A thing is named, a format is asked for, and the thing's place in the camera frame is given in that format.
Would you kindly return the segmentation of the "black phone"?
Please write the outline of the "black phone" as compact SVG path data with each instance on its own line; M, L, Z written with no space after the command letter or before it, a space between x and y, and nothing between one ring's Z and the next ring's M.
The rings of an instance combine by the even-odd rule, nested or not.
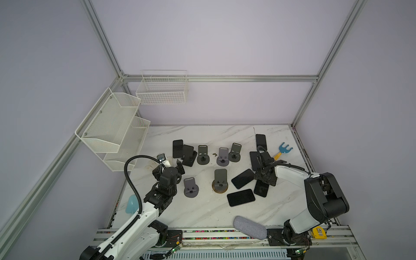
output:
M241 189L254 180L255 174L251 169L247 169L231 180L236 189Z
M256 181L253 193L260 197L266 198L269 191L269 184L262 182L261 180Z
M251 167L254 172L262 167L261 157L259 152L250 152Z
M264 134L256 134L255 139L256 139L256 148L259 148L262 151L268 150L267 139Z
M172 142L172 145L173 145L172 147L173 158L181 159L183 157L183 146L184 146L183 140L182 139L174 140Z
M255 195L251 189L246 189L227 195L227 200L231 207L247 204L256 200Z

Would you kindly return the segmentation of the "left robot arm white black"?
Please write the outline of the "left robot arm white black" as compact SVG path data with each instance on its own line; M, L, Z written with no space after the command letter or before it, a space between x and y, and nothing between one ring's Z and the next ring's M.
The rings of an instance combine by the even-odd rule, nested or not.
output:
M153 170L157 182L144 199L140 197L128 173L130 162L142 158L158 163ZM173 167L163 154L158 155L157 158L137 155L125 162L123 171L127 183L138 200L138 210L116 233L99 246L88 246L81 253L81 260L139 260L150 248L166 244L168 226L158 218L177 194L177 185L185 174L182 162L177 160L177 165Z

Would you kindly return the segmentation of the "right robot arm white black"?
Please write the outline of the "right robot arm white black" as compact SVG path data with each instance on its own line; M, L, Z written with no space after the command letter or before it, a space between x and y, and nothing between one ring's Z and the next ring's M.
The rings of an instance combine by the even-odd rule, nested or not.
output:
M275 160L263 146L257 147L256 160L259 167L255 180L275 186L280 178L305 191L306 208L284 223L282 242L286 245L295 245L300 235L349 211L349 203L333 174L308 172L284 160Z

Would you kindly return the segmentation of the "black stand back left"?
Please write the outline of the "black stand back left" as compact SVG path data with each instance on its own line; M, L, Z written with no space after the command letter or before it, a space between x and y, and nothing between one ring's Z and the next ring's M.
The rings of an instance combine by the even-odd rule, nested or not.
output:
M183 145L182 164L184 166L192 167L197 158L198 153L193 146Z

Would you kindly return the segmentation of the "grey stand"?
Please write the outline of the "grey stand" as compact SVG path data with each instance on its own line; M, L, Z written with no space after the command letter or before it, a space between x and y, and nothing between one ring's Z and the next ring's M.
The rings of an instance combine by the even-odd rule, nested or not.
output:
M194 177L184 179L184 195L187 198L195 198L199 193L199 186Z
M198 146L197 163L199 165L207 165L209 162L210 162L210 157L208 155L208 146L207 145L199 145Z
M230 162L237 163L241 160L241 149L242 149L241 144L238 144L238 143L232 144L231 150L228 155Z
M229 165L229 149L226 147L220 147L217 157L217 165L221 167L226 167Z

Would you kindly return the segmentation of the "grey stand front left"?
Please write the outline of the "grey stand front left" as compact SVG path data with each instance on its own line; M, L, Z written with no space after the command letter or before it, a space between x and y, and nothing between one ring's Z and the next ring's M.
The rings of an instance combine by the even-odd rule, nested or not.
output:
M194 177L184 179L184 195L187 198L195 198L199 193L199 186Z

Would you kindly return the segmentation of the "grey stand back right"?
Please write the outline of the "grey stand back right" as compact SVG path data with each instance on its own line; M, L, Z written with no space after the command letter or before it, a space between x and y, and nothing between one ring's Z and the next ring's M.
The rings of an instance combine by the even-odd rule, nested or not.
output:
M241 149L242 149L241 144L238 144L238 143L232 144L231 150L228 155L230 162L237 163L241 160Z

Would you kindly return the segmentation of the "brown base stand front right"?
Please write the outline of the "brown base stand front right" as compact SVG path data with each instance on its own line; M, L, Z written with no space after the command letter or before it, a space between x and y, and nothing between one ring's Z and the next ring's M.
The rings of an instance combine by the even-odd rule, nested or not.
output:
M215 193L225 193L228 189L228 172L226 169L217 169L214 171L214 180L212 189Z

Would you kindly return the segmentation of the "white work glove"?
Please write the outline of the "white work glove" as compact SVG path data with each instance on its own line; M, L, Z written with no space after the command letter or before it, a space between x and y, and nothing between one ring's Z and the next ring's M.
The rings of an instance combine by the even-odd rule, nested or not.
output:
M152 172L157 166L159 166L159 161L150 159L144 169Z

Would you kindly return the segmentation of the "light blue trowel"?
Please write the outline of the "light blue trowel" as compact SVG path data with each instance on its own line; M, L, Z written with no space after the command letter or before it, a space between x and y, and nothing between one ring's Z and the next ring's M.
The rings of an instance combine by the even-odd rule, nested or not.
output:
M131 195L126 204L125 212L133 215L139 210L139 201L135 195Z

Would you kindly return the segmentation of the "white mesh shelf lower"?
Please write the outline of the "white mesh shelf lower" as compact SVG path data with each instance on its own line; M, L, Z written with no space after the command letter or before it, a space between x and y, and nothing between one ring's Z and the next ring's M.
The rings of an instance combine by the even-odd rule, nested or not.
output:
M104 163L111 171L123 172L125 162L140 154L150 123L140 117L133 118L118 153L107 153L104 156Z

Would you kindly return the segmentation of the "white mesh shelf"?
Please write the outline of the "white mesh shelf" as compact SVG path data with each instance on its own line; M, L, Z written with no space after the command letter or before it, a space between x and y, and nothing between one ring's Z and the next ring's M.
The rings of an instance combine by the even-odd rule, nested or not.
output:
M118 153L107 153L104 156L104 163L111 171L123 172L125 162L140 154L150 123L140 117L133 118Z
M141 100L106 89L75 135L94 153L118 153Z

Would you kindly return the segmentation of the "grey oval pouch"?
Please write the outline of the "grey oval pouch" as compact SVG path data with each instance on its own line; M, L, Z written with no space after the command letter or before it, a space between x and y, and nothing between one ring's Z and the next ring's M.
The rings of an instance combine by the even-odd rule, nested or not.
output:
M233 221L233 227L241 233L250 236L251 238L264 240L267 239L267 229L265 226L251 221L242 216L236 216Z

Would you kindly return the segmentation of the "yellow tape measure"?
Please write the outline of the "yellow tape measure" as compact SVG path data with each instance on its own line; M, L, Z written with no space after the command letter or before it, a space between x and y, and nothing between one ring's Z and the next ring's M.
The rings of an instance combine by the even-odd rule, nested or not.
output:
M324 228L317 226L312 229L312 236L314 239L327 239Z

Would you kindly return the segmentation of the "white mesh shelf upper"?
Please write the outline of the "white mesh shelf upper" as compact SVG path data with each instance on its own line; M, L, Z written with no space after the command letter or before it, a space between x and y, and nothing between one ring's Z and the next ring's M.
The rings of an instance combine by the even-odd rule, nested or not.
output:
M141 100L106 89L75 135L94 153L118 153Z

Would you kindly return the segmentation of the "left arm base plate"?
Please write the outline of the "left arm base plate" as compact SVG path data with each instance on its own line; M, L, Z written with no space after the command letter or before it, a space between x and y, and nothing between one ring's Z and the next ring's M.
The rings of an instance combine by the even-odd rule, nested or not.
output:
M182 230L166 230L159 233L156 248L173 248L183 238Z

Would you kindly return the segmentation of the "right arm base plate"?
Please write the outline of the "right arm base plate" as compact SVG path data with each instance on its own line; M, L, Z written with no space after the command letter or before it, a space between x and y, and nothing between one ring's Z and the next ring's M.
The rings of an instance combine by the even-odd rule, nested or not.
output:
M280 229L267 229L267 239L270 246L310 246L312 241L310 235L307 232L302 234L294 234L288 242L284 238L283 228Z

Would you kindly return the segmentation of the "aluminium front rail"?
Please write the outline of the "aluminium front rail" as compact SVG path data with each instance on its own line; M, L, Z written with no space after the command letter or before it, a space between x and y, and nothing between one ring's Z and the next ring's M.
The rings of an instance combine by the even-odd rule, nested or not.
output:
M280 229L280 226L272 226L269 229ZM279 247L290 248L287 246L270 246L268 239L259 240L251 238L240 231L228 228L209 228L209 229L182 229L182 244L185 249L251 249L259 247ZM327 239L314 239L312 232L309 232L312 244L308 247L357 247L352 231L348 226L333 226L326 230Z

